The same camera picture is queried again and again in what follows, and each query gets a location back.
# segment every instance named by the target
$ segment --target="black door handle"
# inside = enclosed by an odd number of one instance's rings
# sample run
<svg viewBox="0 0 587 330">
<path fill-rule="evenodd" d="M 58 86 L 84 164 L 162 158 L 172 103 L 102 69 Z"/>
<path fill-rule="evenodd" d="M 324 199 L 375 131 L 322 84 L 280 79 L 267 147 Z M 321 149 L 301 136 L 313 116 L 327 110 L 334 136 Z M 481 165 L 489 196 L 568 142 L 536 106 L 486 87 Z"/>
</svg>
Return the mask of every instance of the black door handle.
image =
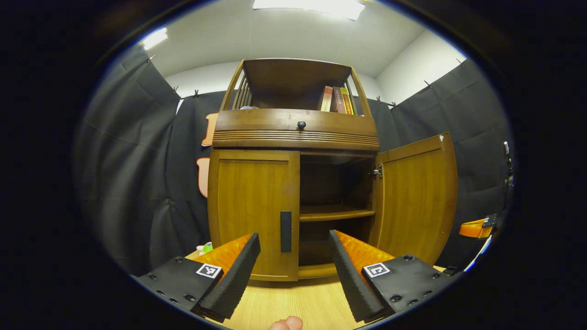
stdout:
<svg viewBox="0 0 587 330">
<path fill-rule="evenodd" d="M 292 251 L 292 213 L 281 211 L 279 215 L 279 231 L 281 232 L 281 252 Z"/>
</svg>

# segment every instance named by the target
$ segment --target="wooden cabinet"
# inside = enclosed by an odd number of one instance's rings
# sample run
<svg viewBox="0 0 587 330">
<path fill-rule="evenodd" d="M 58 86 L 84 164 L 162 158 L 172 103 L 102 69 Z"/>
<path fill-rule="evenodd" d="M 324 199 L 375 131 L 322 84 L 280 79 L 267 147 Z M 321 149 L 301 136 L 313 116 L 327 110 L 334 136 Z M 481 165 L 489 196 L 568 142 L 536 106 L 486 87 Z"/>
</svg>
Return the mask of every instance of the wooden cabinet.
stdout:
<svg viewBox="0 0 587 330">
<path fill-rule="evenodd" d="M 311 110 L 325 85 L 348 85 L 349 77 L 364 117 Z M 242 105 L 260 109 L 238 110 Z M 298 126 L 300 121 L 306 125 Z M 212 243 L 259 233 L 253 280 L 336 274 L 328 250 L 331 229 L 433 264 L 456 207 L 450 134 L 378 150 L 375 122 L 351 67 L 292 59 L 241 62 L 212 141 Z"/>
</svg>

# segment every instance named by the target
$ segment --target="drawer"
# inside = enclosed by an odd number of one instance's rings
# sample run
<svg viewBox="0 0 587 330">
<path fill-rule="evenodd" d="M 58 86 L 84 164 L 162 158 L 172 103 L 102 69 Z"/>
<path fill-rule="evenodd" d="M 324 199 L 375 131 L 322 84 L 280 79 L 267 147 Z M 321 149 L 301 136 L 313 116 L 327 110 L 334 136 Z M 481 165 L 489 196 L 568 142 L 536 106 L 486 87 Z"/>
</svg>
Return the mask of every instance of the drawer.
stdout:
<svg viewBox="0 0 587 330">
<path fill-rule="evenodd" d="M 212 145 L 379 151 L 372 118 L 300 109 L 220 111 Z"/>
</svg>

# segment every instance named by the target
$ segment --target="orange sticker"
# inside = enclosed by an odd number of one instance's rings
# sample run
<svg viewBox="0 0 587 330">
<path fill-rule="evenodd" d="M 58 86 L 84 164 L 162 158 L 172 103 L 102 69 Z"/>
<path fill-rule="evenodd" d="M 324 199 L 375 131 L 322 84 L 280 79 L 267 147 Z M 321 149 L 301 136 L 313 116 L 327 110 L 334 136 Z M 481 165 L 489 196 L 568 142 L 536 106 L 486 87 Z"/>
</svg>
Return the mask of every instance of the orange sticker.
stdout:
<svg viewBox="0 0 587 330">
<path fill-rule="evenodd" d="M 204 197 L 208 198 L 208 168 L 210 167 L 210 158 L 200 158 L 195 161 L 198 165 L 198 188 Z"/>
<path fill-rule="evenodd" d="M 206 131 L 206 137 L 204 140 L 202 140 L 202 146 L 210 147 L 212 145 L 212 139 L 214 138 L 214 130 L 216 129 L 218 113 L 211 113 L 206 116 L 206 119 L 208 119 L 208 130 Z"/>
</svg>

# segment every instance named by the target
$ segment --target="black backdrop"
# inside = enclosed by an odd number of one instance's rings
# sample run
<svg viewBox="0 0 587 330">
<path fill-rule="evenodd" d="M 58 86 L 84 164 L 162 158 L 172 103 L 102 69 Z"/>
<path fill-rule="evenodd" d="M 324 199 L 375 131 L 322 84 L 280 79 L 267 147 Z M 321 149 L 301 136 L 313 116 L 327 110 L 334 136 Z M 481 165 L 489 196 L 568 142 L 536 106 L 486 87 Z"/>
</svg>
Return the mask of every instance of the black backdrop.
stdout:
<svg viewBox="0 0 587 330">
<path fill-rule="evenodd" d="M 180 97 L 140 48 L 106 73 L 76 144 L 76 181 L 90 228 L 129 273 L 142 275 L 210 240 L 207 200 L 196 160 L 210 113 L 224 92 Z M 460 224 L 504 205 L 509 140 L 501 105 L 470 61 L 390 109 L 369 100 L 381 151 L 444 132 L 453 137 L 458 170 L 453 230 L 437 264 L 463 269 L 484 240 L 462 237 Z"/>
</svg>

